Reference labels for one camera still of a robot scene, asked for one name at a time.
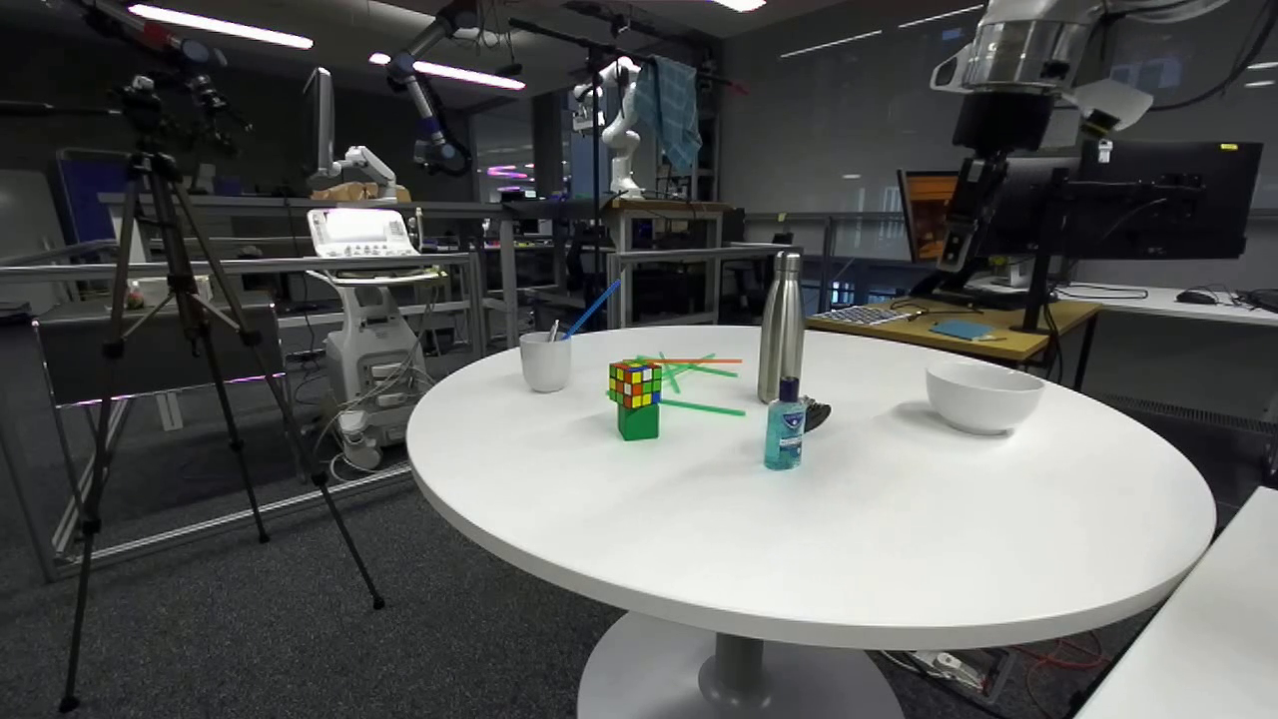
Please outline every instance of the metal water bottle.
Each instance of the metal water bottle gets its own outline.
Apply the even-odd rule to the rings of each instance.
[[[784,377],[800,377],[801,366],[801,309],[800,309],[800,250],[773,256],[771,291],[759,319],[759,402],[773,401]]]

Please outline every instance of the white round table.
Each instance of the white round table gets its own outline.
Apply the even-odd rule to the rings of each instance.
[[[640,327],[571,339],[571,387],[533,395],[521,353],[433,387],[406,453],[434,513],[485,552],[622,607],[579,716],[897,716],[853,650],[1010,647],[1153,607],[1206,552],[1214,498],[1141,422],[1048,387],[1016,435],[928,409],[963,354],[807,331],[801,395],[835,409],[800,473],[764,467],[756,327]],[[655,443],[622,443],[608,363],[744,358],[678,377]]]

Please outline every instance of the white cup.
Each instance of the white cup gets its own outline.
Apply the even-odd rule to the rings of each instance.
[[[571,377],[571,339],[551,339],[551,331],[521,337],[522,383],[535,395],[562,393]]]

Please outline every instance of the tripod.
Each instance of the tripod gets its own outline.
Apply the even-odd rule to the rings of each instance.
[[[228,285],[221,258],[212,256],[209,248],[209,237],[197,228],[197,216],[193,216],[193,204],[180,188],[180,168],[169,150],[158,150],[158,94],[156,90],[137,90],[137,94],[125,94],[125,117],[132,118],[137,126],[137,150],[129,158],[129,192],[125,192],[125,224],[120,224],[120,250],[115,250],[115,278],[111,278],[111,319],[107,319],[107,345],[103,345],[103,358],[107,358],[107,377],[103,377],[103,395],[100,395],[100,418],[97,418],[97,453],[93,453],[93,486],[89,493],[75,493],[75,505],[80,505],[80,591],[75,591],[75,623],[73,623],[73,650],[69,650],[69,674],[65,674],[65,698],[60,698],[60,712],[73,712],[80,707],[75,698],[75,670],[80,670],[80,640],[85,640],[85,611],[89,611],[89,575],[93,575],[93,548],[97,548],[97,534],[103,526],[100,521],[100,498],[107,493],[107,481],[111,481],[111,443],[107,443],[107,429],[111,429],[111,402],[115,402],[115,366],[129,353],[129,339],[148,323],[156,319],[169,305],[177,309],[180,317],[180,331],[185,339],[193,345],[197,354],[204,354],[209,363],[209,379],[216,387],[216,402],[221,402],[221,414],[224,414],[224,429],[228,429],[228,443],[232,443],[232,457],[234,457],[234,473],[240,473],[240,482],[245,482],[245,495],[248,495],[248,507],[253,507],[253,525],[254,525],[254,538],[269,542],[269,525],[261,514],[261,498],[254,498],[254,482],[248,477],[248,463],[245,463],[245,439],[240,439],[240,429],[234,429],[234,414],[232,414],[232,401],[228,401],[228,387],[224,387],[224,366],[221,366],[221,354],[216,354],[216,345],[212,345],[212,327],[224,323],[240,337],[245,347],[262,347],[262,337],[254,327],[245,323],[245,305],[234,295],[234,287]],[[137,232],[137,224],[144,221],[144,197],[148,197],[148,206],[150,206],[150,228],[158,232],[165,240],[165,265],[169,265],[169,295],[165,305],[156,305],[150,313],[144,313],[140,319],[125,323],[125,295],[129,295],[129,240]],[[197,295],[197,277],[193,277],[193,250],[189,250],[189,240],[185,240],[185,224],[193,228],[197,237],[197,248],[201,256],[209,258],[209,278],[212,287],[224,295],[228,313],[212,309],[204,295]],[[363,567],[363,556],[343,525],[343,513],[337,507],[333,493],[329,493],[329,473],[310,473],[309,467],[309,457],[300,446],[300,429],[296,429],[296,414],[272,377],[272,366],[261,358],[261,379],[269,383],[274,409],[278,409],[278,418],[282,418],[282,435],[289,435],[289,446],[296,457],[296,463],[310,477],[314,493],[322,495],[322,507],[333,514],[333,525],[341,526],[361,575],[363,575],[363,586],[370,595],[370,607],[381,611],[385,607],[385,595],[381,586],[370,582],[369,567]]]

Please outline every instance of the table pedestal base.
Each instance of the table pedestal base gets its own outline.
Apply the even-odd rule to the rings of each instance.
[[[787,647],[622,616],[590,650],[579,719],[904,719],[859,650]]]

